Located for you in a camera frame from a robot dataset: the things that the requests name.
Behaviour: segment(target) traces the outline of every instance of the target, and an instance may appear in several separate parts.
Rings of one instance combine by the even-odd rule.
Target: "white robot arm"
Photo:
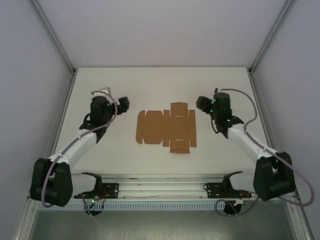
[[[216,92],[213,99],[200,96],[196,105],[211,116],[211,125],[215,133],[222,133],[225,138],[230,139],[255,165],[254,173],[232,172],[223,177],[222,183],[207,183],[206,188],[213,186],[208,196],[236,198],[240,191],[246,191],[255,193],[260,199],[267,201],[296,189],[293,171],[275,158],[279,156],[292,165],[290,156],[286,152],[279,153],[268,147],[246,131],[244,122],[232,115],[230,97],[227,93]]]
[[[63,150],[48,159],[39,158],[33,168],[30,197],[60,207],[65,206],[72,196],[93,192],[102,193],[102,178],[98,174],[83,172],[71,175],[71,170],[81,157],[104,136],[115,117],[129,109],[127,97],[119,98],[118,105],[110,104],[107,98],[95,91],[90,104],[90,113],[84,117],[74,139]]]

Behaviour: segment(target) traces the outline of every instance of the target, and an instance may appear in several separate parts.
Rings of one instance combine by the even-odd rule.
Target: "wire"
[[[154,196],[128,196],[128,195],[123,195],[119,194],[119,197],[126,197],[126,198],[135,198],[135,199],[147,199],[147,198],[156,198],[156,197],[192,197],[195,196],[193,195],[170,195],[170,194],[160,194],[160,195],[154,195]]]
[[[103,199],[103,202],[102,202],[102,210],[105,209],[105,200],[107,198],[107,190],[104,190],[104,199]]]
[[[250,193],[249,192],[246,192],[246,191],[243,191],[243,190],[240,190],[240,193],[241,193],[241,200],[244,198],[244,195],[246,195],[248,197],[248,201],[250,202]]]
[[[54,166],[56,165],[56,163],[59,161],[59,159],[61,159],[61,158],[64,156],[64,154],[65,154],[78,140],[80,140],[82,137],[84,137],[84,136],[86,136],[86,135],[88,135],[88,134],[90,134],[90,133],[93,133],[93,132],[95,132],[95,131],[97,131],[97,130],[99,130],[99,129],[102,129],[102,128],[104,128],[104,127],[109,126],[109,125],[116,119],[116,117],[117,117],[118,107],[117,107],[117,102],[116,102],[116,100],[115,100],[110,94],[108,94],[108,93],[106,93],[106,92],[104,92],[104,91],[99,91],[99,90],[97,90],[97,91],[91,92],[92,95],[94,95],[94,94],[96,94],[96,93],[104,94],[104,95],[108,96],[108,97],[112,100],[112,102],[113,102],[113,104],[114,104],[114,116],[113,116],[113,118],[112,118],[109,122],[107,122],[106,124],[101,125],[101,126],[98,126],[98,127],[94,128],[94,129],[92,129],[92,130],[88,130],[88,131],[84,132],[83,134],[81,134],[79,137],[76,137],[68,146],[66,146],[66,148],[61,152],[61,154],[58,155],[58,156],[56,157],[56,159],[51,163],[51,166],[50,166],[50,168],[49,168],[49,170],[48,170],[48,173],[47,173],[46,176],[45,176],[45,179],[44,179],[44,182],[43,182],[43,187],[42,187],[42,192],[41,192],[41,202],[42,202],[42,205],[43,205],[45,208],[50,208],[50,207],[52,206],[52,204],[46,204],[46,201],[45,201],[45,193],[46,193],[46,188],[47,188],[47,184],[48,184],[48,181],[49,181],[49,177],[50,177],[50,175],[51,175],[51,172],[52,172],[52,170],[54,169]],[[87,204],[86,204],[86,201],[84,201],[84,198],[83,198],[83,203],[84,203],[84,206],[85,206],[86,208],[88,208],[88,207],[87,207]]]
[[[82,193],[80,195],[81,195],[81,198],[82,198],[82,201],[83,201],[84,210],[89,214],[89,216],[92,216],[91,212],[88,209],[88,205],[86,203],[84,195]]]
[[[214,204],[214,210],[215,210],[215,212],[216,212],[217,214],[219,214],[220,216],[223,216],[223,217],[237,217],[237,216],[241,216],[241,215],[244,215],[244,214],[247,214],[248,212],[250,212],[250,211],[255,207],[255,205],[258,203],[258,201],[259,201],[259,197],[257,197],[257,198],[254,200],[254,202],[252,203],[252,205],[251,205],[247,210],[245,210],[244,212],[237,213],[234,205],[233,205],[231,202],[229,202],[229,201],[227,201],[227,200],[219,199],[219,200],[217,200],[217,201],[215,202],[215,204]],[[219,212],[219,211],[218,211],[218,203],[220,203],[220,202],[225,202],[226,204],[228,204],[229,206],[231,206],[231,208],[232,208],[232,209],[234,210],[234,212],[237,213],[237,214],[231,215],[231,214],[223,214],[223,213]]]
[[[215,127],[214,127],[214,120],[213,120],[213,119],[211,119],[211,127],[212,127],[213,131],[214,131],[216,134],[219,133],[218,130],[216,130]]]
[[[309,206],[311,205],[314,201],[315,201],[315,189],[314,187],[312,186],[312,184],[309,182],[309,180],[302,175],[302,173],[300,173],[299,170],[297,170],[295,167],[293,167],[292,165],[290,165],[289,163],[287,163],[284,159],[282,159],[281,157],[279,157],[278,155],[276,155],[275,153],[273,153],[272,151],[268,150],[267,148],[264,148],[263,145],[261,145],[258,141],[256,141],[251,135],[250,133],[247,131],[247,127],[250,123],[252,123],[253,121],[255,121],[258,117],[258,112],[257,112],[257,108],[256,108],[256,105],[253,101],[253,99],[247,94],[245,93],[244,91],[241,91],[241,90],[238,90],[238,89],[234,89],[234,88],[221,88],[220,91],[234,91],[234,92],[238,92],[238,93],[241,93],[243,95],[245,95],[249,100],[250,102],[252,103],[253,105],[253,109],[254,109],[254,118],[252,118],[251,120],[247,121],[245,124],[244,124],[244,133],[247,135],[247,137],[255,144],[257,145],[259,148],[261,148],[262,150],[264,150],[265,152],[267,152],[268,154],[272,155],[273,157],[275,157],[277,160],[279,160],[280,162],[282,162],[285,166],[287,166],[289,169],[291,169],[292,171],[294,171],[300,178],[302,178],[305,183],[308,185],[308,187],[310,188],[310,191],[311,191],[311,198],[308,202],[306,203],[299,203],[299,202],[294,202],[294,201],[291,201],[289,199],[286,199],[284,197],[281,197],[279,196],[278,198],[287,202],[287,203],[290,203],[290,204],[293,204],[293,205],[298,205],[298,206],[301,206],[301,207],[306,207],[306,206]]]

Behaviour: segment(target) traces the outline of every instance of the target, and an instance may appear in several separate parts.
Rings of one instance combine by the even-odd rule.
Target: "gray wall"
[[[39,0],[78,67],[250,67],[286,0]]]
[[[308,177],[316,191],[305,207],[315,239],[320,239],[320,1],[299,0],[256,77],[280,150]],[[310,198],[296,177],[302,201]]]
[[[70,76],[31,4],[0,4],[0,239],[11,239]]]

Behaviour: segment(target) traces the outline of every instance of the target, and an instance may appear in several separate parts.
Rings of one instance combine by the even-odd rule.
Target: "white tabletop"
[[[235,88],[253,97],[244,67],[113,67],[80,68],[66,111],[57,150],[78,132],[90,112],[91,91],[110,87],[115,98],[127,96],[128,112],[117,116],[100,142],[89,150],[72,170],[121,176],[199,176],[234,171],[253,172],[254,164],[233,143],[215,134],[209,115],[196,108],[199,96],[211,98],[215,88]],[[233,115],[248,121],[254,111],[249,100],[229,92]],[[197,147],[190,154],[170,153],[162,144],[136,142],[141,110],[170,109],[171,103],[188,103],[195,109]],[[260,119],[249,130],[266,142]]]

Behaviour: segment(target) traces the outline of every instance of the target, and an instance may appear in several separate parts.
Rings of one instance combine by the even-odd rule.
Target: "aluminum frame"
[[[287,0],[280,15],[276,19],[270,33],[268,34],[266,40],[264,41],[263,46],[261,47],[258,55],[256,56],[252,67],[248,69],[248,76],[251,83],[251,88],[253,90],[253,94],[256,100],[256,105],[260,114],[260,119],[262,122],[263,130],[265,133],[265,137],[267,140],[267,143],[272,148],[277,148],[277,142],[274,137],[272,127],[266,112],[265,105],[263,103],[263,98],[261,96],[261,91],[259,90],[259,86],[257,84],[257,81],[255,79],[254,72],[259,67],[259,64],[263,60],[264,56],[268,52],[270,46],[272,45],[274,39],[276,38],[278,32],[280,31],[282,25],[284,24],[286,18],[288,17],[291,9],[293,8],[294,4],[297,0]],[[53,28],[51,27],[45,13],[43,12],[41,6],[39,5],[37,0],[30,0],[32,6],[35,9],[35,12],[37,16],[39,17],[40,22],[44,26],[46,32],[48,33],[52,44],[57,48],[59,54],[61,55],[64,63],[68,67],[68,69],[71,72],[70,79],[68,81],[68,85],[66,88],[66,91],[64,93],[63,101],[61,108],[58,112],[58,118],[56,121],[56,124],[54,126],[54,131],[52,134],[52,138],[50,139],[49,148],[47,151],[47,156],[52,155],[57,147],[58,139],[60,136],[60,132],[63,125],[63,120],[68,108],[68,103],[71,97],[71,93],[73,90],[73,86],[76,80],[77,71],[73,67],[67,53],[65,52],[62,44],[60,43],[57,35],[55,34]],[[221,175],[216,175],[215,178],[221,178]],[[36,212],[39,207],[39,202],[28,199],[25,203],[24,210],[19,222],[19,225],[17,227],[16,233],[14,235],[15,240],[28,240],[31,234],[32,226],[34,224],[35,218],[36,218]],[[312,240],[313,235],[310,230],[306,215],[304,213],[304,210],[302,207],[287,204],[287,207],[290,212],[290,218],[291,222],[295,231],[295,234],[297,238],[300,240]]]

